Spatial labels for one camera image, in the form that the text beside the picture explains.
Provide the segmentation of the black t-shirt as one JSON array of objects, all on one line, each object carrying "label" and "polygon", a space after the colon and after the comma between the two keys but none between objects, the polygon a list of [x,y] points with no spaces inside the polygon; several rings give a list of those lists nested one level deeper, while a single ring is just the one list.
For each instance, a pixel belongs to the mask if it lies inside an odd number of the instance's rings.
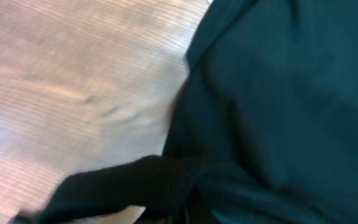
[{"label": "black t-shirt", "polygon": [[358,223],[358,0],[214,1],[162,155],[67,177],[13,223]]}]

